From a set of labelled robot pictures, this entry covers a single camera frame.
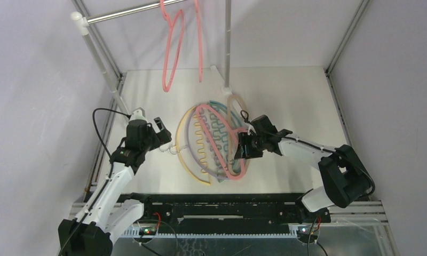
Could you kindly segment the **left circuit board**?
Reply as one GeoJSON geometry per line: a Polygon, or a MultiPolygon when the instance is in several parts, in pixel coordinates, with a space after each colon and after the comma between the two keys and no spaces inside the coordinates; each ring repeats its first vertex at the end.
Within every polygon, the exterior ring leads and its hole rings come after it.
{"type": "Polygon", "coordinates": [[[138,236],[144,237],[144,236],[155,236],[157,233],[157,229],[154,227],[144,227],[139,229],[138,236]]]}

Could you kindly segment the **right aluminium frame post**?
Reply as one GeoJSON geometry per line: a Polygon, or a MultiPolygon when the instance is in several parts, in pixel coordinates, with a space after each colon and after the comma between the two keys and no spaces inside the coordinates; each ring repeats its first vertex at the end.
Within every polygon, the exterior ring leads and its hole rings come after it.
{"type": "Polygon", "coordinates": [[[360,1],[350,23],[348,24],[348,26],[345,30],[344,35],[342,36],[342,39],[341,39],[338,47],[336,48],[336,50],[333,54],[333,57],[331,58],[327,68],[325,69],[325,74],[327,77],[329,77],[333,73],[343,51],[345,50],[346,46],[348,45],[348,43],[349,43],[350,39],[352,38],[355,30],[357,29],[357,26],[359,25],[360,20],[365,15],[365,12],[367,11],[371,2],[372,2],[371,0],[361,0],[360,1]]]}

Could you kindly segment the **beige plastic hanger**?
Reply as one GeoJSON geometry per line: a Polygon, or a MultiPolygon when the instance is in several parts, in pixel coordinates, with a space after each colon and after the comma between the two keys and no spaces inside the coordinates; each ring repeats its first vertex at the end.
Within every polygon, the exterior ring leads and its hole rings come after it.
{"type": "MultiPolygon", "coordinates": [[[[232,129],[236,129],[238,126],[244,127],[247,129],[247,124],[244,121],[244,118],[241,116],[242,110],[248,110],[244,100],[237,94],[232,94],[227,98],[227,123],[232,129]]],[[[233,171],[237,174],[241,172],[241,167],[239,160],[234,160],[233,156],[236,153],[236,145],[232,140],[231,135],[228,135],[228,153],[227,161],[229,161],[229,168],[233,168],[233,171]]]]}

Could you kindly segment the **right circuit board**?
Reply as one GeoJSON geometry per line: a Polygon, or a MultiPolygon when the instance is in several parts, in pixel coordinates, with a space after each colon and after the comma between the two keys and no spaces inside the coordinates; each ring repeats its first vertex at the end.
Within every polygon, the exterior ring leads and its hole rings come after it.
{"type": "Polygon", "coordinates": [[[302,228],[300,230],[297,231],[297,238],[306,238],[308,239],[309,236],[313,236],[313,233],[306,228],[302,228]]]}

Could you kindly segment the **pink plastic hanger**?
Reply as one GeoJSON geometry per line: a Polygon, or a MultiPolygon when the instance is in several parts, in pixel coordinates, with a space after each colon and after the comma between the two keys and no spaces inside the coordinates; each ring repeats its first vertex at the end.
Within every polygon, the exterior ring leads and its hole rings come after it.
{"type": "Polygon", "coordinates": [[[178,68],[185,31],[185,17],[182,9],[179,9],[174,13],[174,16],[171,16],[171,14],[166,11],[164,1],[160,1],[160,10],[168,26],[162,73],[162,88],[165,93],[168,93],[172,87],[178,68]]]}
{"type": "Polygon", "coordinates": [[[195,0],[195,13],[196,13],[196,25],[197,25],[197,41],[199,50],[199,82],[203,80],[203,42],[202,42],[202,23],[201,23],[201,12],[199,1],[195,0]]]}
{"type": "MultiPolygon", "coordinates": [[[[217,112],[214,108],[212,108],[208,104],[200,104],[200,105],[196,106],[195,107],[195,113],[198,116],[200,116],[201,115],[200,111],[201,111],[201,109],[204,109],[204,108],[210,110],[225,125],[225,127],[228,130],[228,132],[226,134],[227,135],[231,135],[233,142],[237,146],[238,145],[238,138],[237,138],[238,133],[239,132],[244,132],[247,129],[244,128],[244,127],[240,127],[240,126],[238,126],[236,129],[232,129],[230,127],[230,125],[227,123],[227,120],[219,112],[217,112]]],[[[239,160],[240,167],[241,167],[241,172],[239,174],[235,173],[233,171],[232,167],[231,168],[228,167],[229,166],[229,161],[225,161],[224,158],[222,157],[222,155],[221,155],[221,153],[220,153],[220,151],[219,151],[219,149],[217,147],[217,144],[214,141],[214,138],[213,138],[212,134],[209,132],[209,129],[207,128],[206,123],[201,118],[200,118],[200,124],[201,124],[201,127],[202,127],[203,131],[205,132],[205,135],[208,138],[208,141],[212,145],[212,148],[213,148],[216,156],[218,157],[218,160],[220,162],[221,167],[223,168],[223,170],[224,170],[224,172],[226,174],[226,177],[223,177],[223,178],[224,179],[230,179],[230,180],[240,180],[240,179],[242,179],[245,176],[246,172],[247,172],[245,161],[244,160],[239,160]]]]}

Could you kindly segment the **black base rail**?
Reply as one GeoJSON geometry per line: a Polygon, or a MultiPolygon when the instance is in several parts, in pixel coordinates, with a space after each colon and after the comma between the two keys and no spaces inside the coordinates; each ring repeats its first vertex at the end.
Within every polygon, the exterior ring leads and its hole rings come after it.
{"type": "MultiPolygon", "coordinates": [[[[300,194],[138,194],[145,199],[144,216],[120,237],[296,237],[299,228],[331,223],[334,213],[354,213],[358,203],[346,208],[330,206],[303,212],[296,201],[300,194]],[[155,236],[139,237],[139,229],[154,227],[155,236]]],[[[131,194],[119,196],[119,210],[131,194]]]]}

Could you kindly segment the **aluminium frame post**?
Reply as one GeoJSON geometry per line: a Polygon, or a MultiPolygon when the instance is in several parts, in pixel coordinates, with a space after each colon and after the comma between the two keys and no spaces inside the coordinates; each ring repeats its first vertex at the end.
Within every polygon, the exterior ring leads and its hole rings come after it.
{"type": "MultiPolygon", "coordinates": [[[[72,0],[72,3],[77,11],[79,11],[81,14],[83,14],[86,17],[89,17],[91,15],[87,5],[82,0],[72,0]]],[[[122,73],[120,69],[118,68],[118,65],[113,59],[112,53],[107,47],[107,44],[102,37],[98,27],[96,25],[90,25],[89,32],[91,34],[91,38],[96,45],[98,51],[103,57],[104,62],[106,63],[106,66],[112,71],[113,75],[120,79],[122,78],[122,73]]]]}
{"type": "Polygon", "coordinates": [[[348,45],[348,43],[349,43],[350,39],[352,38],[355,30],[357,29],[357,26],[359,25],[360,20],[365,15],[365,12],[367,11],[371,2],[372,2],[371,0],[361,0],[360,1],[350,23],[348,24],[348,26],[345,30],[344,35],[342,36],[342,39],[341,39],[338,47],[336,48],[336,50],[333,54],[333,57],[331,58],[327,68],[325,69],[325,74],[327,77],[329,77],[333,73],[343,51],[345,50],[346,46],[348,45]]]}

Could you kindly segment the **left aluminium frame post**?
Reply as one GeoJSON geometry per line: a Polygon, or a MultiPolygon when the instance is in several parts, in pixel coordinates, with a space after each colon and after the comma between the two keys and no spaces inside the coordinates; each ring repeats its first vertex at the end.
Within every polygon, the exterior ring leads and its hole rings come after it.
{"type": "MultiPolygon", "coordinates": [[[[77,11],[79,11],[81,14],[83,14],[86,17],[89,17],[91,15],[87,5],[82,0],[72,0],[72,3],[77,11]]],[[[118,68],[118,65],[113,59],[112,53],[107,47],[107,44],[102,37],[98,27],[96,25],[90,25],[89,32],[91,34],[91,38],[96,45],[98,51],[103,57],[104,62],[106,63],[106,66],[112,71],[113,75],[120,79],[122,78],[122,73],[120,69],[118,68]]]]}

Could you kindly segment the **silver clothes rack rail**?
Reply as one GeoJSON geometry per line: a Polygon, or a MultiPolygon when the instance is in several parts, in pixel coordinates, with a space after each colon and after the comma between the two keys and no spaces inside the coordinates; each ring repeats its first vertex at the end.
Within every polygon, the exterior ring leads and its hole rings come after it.
{"type": "Polygon", "coordinates": [[[160,1],[155,1],[147,4],[137,5],[133,7],[127,7],[124,9],[110,11],[107,13],[96,14],[89,17],[86,17],[86,24],[91,25],[99,22],[104,22],[112,19],[116,19],[119,17],[124,17],[127,15],[144,12],[152,9],[160,8],[160,1]]]}

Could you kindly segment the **right rack foot white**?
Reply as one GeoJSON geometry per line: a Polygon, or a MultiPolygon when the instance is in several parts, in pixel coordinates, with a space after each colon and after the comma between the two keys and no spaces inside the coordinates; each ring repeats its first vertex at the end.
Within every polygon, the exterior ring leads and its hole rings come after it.
{"type": "Polygon", "coordinates": [[[212,73],[214,83],[220,87],[222,94],[227,98],[232,95],[232,87],[230,85],[226,86],[226,82],[221,76],[218,68],[215,65],[212,65],[210,66],[210,71],[212,73]]]}

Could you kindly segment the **circuit board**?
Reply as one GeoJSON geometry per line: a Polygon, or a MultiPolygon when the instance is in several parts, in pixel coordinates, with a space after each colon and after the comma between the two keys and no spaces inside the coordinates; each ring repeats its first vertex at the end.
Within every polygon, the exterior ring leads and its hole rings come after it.
{"type": "Polygon", "coordinates": [[[157,229],[154,227],[144,227],[139,229],[138,236],[144,237],[144,236],[155,236],[157,233],[157,229]]]}
{"type": "Polygon", "coordinates": [[[297,238],[306,238],[308,239],[309,236],[313,236],[313,233],[306,228],[302,228],[300,230],[297,231],[297,238]]]}

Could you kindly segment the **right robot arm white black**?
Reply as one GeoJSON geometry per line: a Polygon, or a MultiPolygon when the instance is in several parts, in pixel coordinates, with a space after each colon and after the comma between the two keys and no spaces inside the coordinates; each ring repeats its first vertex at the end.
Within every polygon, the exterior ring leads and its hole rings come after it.
{"type": "Polygon", "coordinates": [[[300,221],[309,222],[317,211],[330,206],[346,208],[375,192],[373,178],[351,146],[327,147],[302,139],[290,130],[277,130],[266,115],[250,120],[247,111],[240,114],[250,130],[238,133],[235,159],[260,158],[268,151],[296,158],[319,171],[322,186],[307,191],[296,201],[296,217],[300,221]]]}

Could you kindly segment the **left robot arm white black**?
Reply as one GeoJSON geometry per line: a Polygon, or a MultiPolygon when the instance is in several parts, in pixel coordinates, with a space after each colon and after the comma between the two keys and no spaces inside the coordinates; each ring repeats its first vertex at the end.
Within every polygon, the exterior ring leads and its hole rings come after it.
{"type": "Polygon", "coordinates": [[[124,187],[135,177],[149,151],[171,142],[171,132],[157,117],[151,123],[143,116],[131,118],[126,136],[110,156],[110,170],[85,206],[72,220],[58,227],[59,255],[111,255],[113,246],[133,222],[148,222],[154,208],[136,193],[113,211],[124,187]]]}

